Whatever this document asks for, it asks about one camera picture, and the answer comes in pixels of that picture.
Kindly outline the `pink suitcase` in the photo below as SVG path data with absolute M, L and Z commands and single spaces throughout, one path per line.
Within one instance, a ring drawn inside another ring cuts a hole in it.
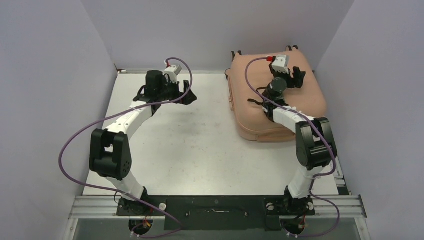
M 256 142 L 286 142 L 300 124 L 322 118 L 327 103 L 313 70 L 296 45 L 284 52 L 232 52 L 225 72 L 238 133 Z

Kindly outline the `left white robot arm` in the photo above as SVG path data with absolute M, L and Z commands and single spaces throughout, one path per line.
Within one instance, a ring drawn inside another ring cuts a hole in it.
M 91 133 L 89 169 L 107 179 L 121 194 L 121 204 L 136 215 L 148 211 L 148 191 L 132 173 L 130 140 L 165 103 L 188 106 L 197 100 L 192 80 L 178 80 L 179 73 L 167 68 L 149 70 L 128 110 L 110 125 Z

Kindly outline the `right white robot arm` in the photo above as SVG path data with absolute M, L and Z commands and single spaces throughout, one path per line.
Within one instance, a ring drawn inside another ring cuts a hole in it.
M 311 190 L 317 178 L 337 156 L 337 148 L 329 120 L 311 117 L 286 103 L 286 89 L 301 88 L 306 73 L 299 67 L 269 66 L 273 80 L 262 93 L 262 109 L 266 117 L 295 134 L 296 157 L 300 164 L 283 195 L 283 210 L 289 215 L 302 215 L 314 209 Z

